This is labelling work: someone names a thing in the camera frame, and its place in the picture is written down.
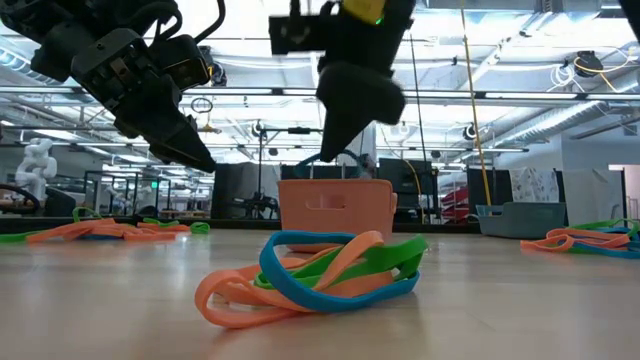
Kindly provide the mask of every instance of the table surface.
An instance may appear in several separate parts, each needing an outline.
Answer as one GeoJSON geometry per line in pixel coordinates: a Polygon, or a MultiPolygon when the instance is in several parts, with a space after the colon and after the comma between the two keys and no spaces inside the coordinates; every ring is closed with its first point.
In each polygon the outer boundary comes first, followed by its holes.
{"type": "Polygon", "coordinates": [[[372,308],[235,331],[205,321],[193,302],[200,280],[255,263],[268,236],[0,246],[0,359],[640,356],[640,262],[524,255],[517,241],[476,235],[427,235],[414,293],[372,308]]]}

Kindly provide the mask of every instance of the pink basket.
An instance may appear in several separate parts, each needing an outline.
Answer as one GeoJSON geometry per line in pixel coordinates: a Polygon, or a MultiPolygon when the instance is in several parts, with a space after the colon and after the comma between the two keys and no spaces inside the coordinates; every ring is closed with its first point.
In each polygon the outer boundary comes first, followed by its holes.
{"type": "MultiPolygon", "coordinates": [[[[393,232],[398,196],[386,180],[283,180],[278,183],[283,230],[361,234],[393,232]]],[[[327,246],[293,246],[316,252],[327,246]]]]}

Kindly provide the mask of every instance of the gray plastic bin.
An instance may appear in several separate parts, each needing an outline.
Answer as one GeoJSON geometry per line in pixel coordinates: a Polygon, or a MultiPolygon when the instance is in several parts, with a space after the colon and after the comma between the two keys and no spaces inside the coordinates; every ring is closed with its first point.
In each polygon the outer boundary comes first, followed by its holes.
{"type": "Polygon", "coordinates": [[[476,205],[476,209],[482,234],[511,239],[543,239],[550,230],[564,227],[567,211],[564,203],[505,203],[476,205]]]}

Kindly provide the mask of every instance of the green rubber band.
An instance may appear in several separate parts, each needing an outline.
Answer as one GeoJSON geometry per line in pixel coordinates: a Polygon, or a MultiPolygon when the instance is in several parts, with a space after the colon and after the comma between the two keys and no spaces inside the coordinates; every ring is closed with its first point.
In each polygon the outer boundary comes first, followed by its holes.
{"type": "Polygon", "coordinates": [[[88,212],[94,218],[102,219],[102,216],[100,216],[100,214],[98,214],[97,212],[93,211],[93,209],[89,209],[89,208],[85,208],[85,207],[77,207],[77,208],[73,209],[73,213],[72,213],[73,222],[80,222],[80,211],[82,211],[82,210],[88,212]]]}
{"type": "Polygon", "coordinates": [[[206,235],[211,230],[211,226],[207,223],[195,222],[191,224],[190,229],[192,234],[206,235]]]}
{"type": "Polygon", "coordinates": [[[22,234],[6,234],[0,235],[0,244],[16,244],[27,242],[27,237],[34,234],[39,234],[42,231],[31,231],[22,234]]]}
{"type": "Polygon", "coordinates": [[[613,220],[607,220],[607,221],[598,221],[598,222],[593,222],[588,224],[571,226],[569,227],[569,229],[596,230],[596,229],[602,229],[602,228],[608,228],[608,227],[615,227],[619,223],[625,222],[625,221],[631,223],[631,231],[627,233],[627,236],[632,237],[638,234],[638,232],[640,232],[640,223],[638,223],[638,221],[636,220],[631,220],[631,219],[613,219],[613,220]]]}
{"type": "MultiPolygon", "coordinates": [[[[372,247],[363,254],[364,262],[346,269],[332,285],[356,277],[390,271],[394,268],[400,269],[400,272],[394,276],[394,281],[404,280],[418,270],[422,254],[428,248],[429,245],[421,236],[416,236],[398,245],[372,247]]],[[[313,287],[320,280],[322,274],[327,271],[327,268],[340,251],[342,251],[342,247],[307,264],[301,269],[289,271],[289,273],[303,285],[313,287]]],[[[274,289],[263,273],[259,273],[255,277],[254,285],[263,289],[274,289]]]]}
{"type": "Polygon", "coordinates": [[[152,218],[144,218],[142,219],[142,222],[147,223],[147,224],[155,224],[158,225],[160,227],[171,227],[171,226],[176,226],[176,225],[180,225],[180,222],[178,220],[174,220],[174,221],[170,221],[167,223],[164,223],[160,220],[156,220],[156,219],[152,219],[152,218]]]}

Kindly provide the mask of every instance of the pile of rubber bands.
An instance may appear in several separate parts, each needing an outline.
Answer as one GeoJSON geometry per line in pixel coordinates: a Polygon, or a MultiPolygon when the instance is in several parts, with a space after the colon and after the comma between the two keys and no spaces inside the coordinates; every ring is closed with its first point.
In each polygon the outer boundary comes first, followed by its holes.
{"type": "Polygon", "coordinates": [[[546,239],[521,241],[524,251],[595,254],[625,259],[640,259],[640,225],[635,220],[602,221],[547,233],[546,239]],[[619,227],[622,222],[631,225],[619,227]]]}
{"type": "Polygon", "coordinates": [[[267,242],[259,264],[205,277],[196,290],[195,304],[205,319],[228,328],[356,310],[411,292],[427,249],[420,236],[384,245],[377,231],[358,236],[282,231],[267,242]],[[307,260],[278,259],[274,252],[277,245],[326,243],[335,246],[307,260]],[[230,305],[251,308],[239,310],[230,305]]]}
{"type": "Polygon", "coordinates": [[[124,240],[129,242],[173,241],[184,233],[207,234],[209,225],[194,223],[191,226],[181,225],[178,221],[162,223],[156,219],[146,218],[133,226],[118,224],[112,218],[103,219],[91,209],[76,208],[73,211],[74,222],[50,230],[34,231],[22,234],[0,235],[0,243],[37,244],[49,240],[124,240]],[[81,221],[79,211],[91,213],[96,219],[81,221]]]}

